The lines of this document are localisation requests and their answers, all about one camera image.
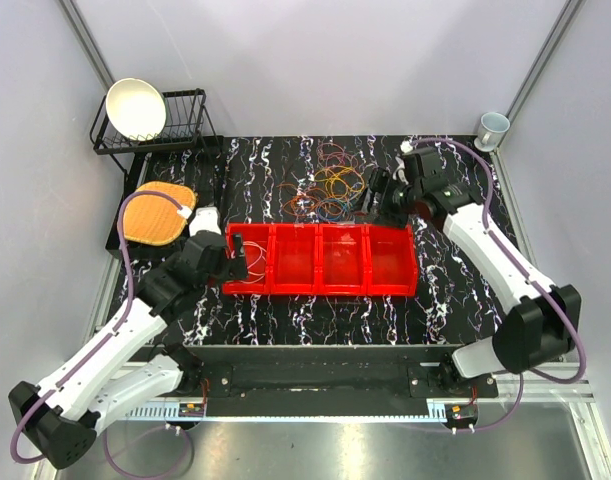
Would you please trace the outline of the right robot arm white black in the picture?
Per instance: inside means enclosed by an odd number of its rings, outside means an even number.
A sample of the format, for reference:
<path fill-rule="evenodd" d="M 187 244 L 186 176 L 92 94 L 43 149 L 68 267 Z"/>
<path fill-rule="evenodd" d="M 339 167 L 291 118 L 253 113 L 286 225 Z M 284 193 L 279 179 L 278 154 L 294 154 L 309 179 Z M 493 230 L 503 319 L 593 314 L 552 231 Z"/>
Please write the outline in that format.
<path fill-rule="evenodd" d="M 474 263 L 499 300 L 504 319 L 496 332 L 454 350 L 443 360 L 439 384 L 451 396 L 471 389 L 475 378 L 506 371 L 530 371 L 558 384 L 579 381 L 586 354 L 578 334 L 581 298 L 571 285 L 558 287 L 538 271 L 490 219 L 482 197 L 466 183 L 441 175 L 413 184 L 377 168 L 359 201 L 362 212 L 375 210 L 388 226 L 400 227 L 415 213 L 432 223 Z M 543 363 L 572 350 L 577 372 L 563 379 L 541 370 Z"/>

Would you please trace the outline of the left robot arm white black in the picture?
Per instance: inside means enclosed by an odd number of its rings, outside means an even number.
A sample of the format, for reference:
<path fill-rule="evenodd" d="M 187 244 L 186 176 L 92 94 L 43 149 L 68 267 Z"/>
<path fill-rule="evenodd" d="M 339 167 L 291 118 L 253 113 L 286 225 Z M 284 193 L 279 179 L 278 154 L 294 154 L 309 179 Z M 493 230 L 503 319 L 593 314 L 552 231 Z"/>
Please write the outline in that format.
<path fill-rule="evenodd" d="M 10 452 L 26 437 L 57 469 L 77 462 L 112 423 L 163 394 L 188 396 L 202 386 L 203 363 L 172 344 L 143 367 L 115 373 L 150 339 L 190 315 L 203 289 L 248 276 L 244 241 L 201 230 L 181 251 L 132 283 L 115 316 L 69 361 L 38 384 L 19 382 L 8 400 L 17 427 Z"/>

